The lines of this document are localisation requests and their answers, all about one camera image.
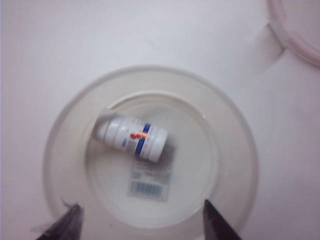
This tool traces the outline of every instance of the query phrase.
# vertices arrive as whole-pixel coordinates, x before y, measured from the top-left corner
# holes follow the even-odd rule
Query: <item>white table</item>
[[[63,106],[109,71],[163,64],[210,80],[249,123],[260,172],[243,239],[319,239],[320,68],[278,57],[267,22],[264,0],[3,0],[1,237],[52,220],[41,172]]]

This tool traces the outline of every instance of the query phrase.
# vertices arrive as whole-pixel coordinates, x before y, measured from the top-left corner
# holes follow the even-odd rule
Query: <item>barcode label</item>
[[[162,193],[162,186],[140,181],[131,182],[130,193],[148,198],[159,198]]]
[[[125,150],[128,153],[134,153],[136,151],[136,147],[137,147],[137,142],[136,141],[128,140],[128,144],[127,144]]]
[[[166,201],[169,192],[173,151],[172,147],[165,146],[157,163],[135,158],[127,194],[133,197]]]

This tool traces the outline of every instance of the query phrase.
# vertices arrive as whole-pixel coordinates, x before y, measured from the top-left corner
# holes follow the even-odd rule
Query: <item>barcode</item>
[[[160,198],[162,193],[162,186],[140,181],[132,181],[130,186],[130,193],[144,197]]]
[[[135,141],[129,140],[126,146],[126,151],[129,153],[134,153],[136,151],[137,143]]]

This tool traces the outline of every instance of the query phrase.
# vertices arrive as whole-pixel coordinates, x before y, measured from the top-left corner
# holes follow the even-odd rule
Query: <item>white pill bottle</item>
[[[156,163],[164,149],[168,132],[106,108],[98,116],[92,135],[109,146]]]

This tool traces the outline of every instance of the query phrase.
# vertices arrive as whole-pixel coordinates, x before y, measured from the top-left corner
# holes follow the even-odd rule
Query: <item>orange logo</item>
[[[137,134],[131,133],[130,138],[132,139],[145,139],[147,137],[147,133],[143,131],[139,131]]]

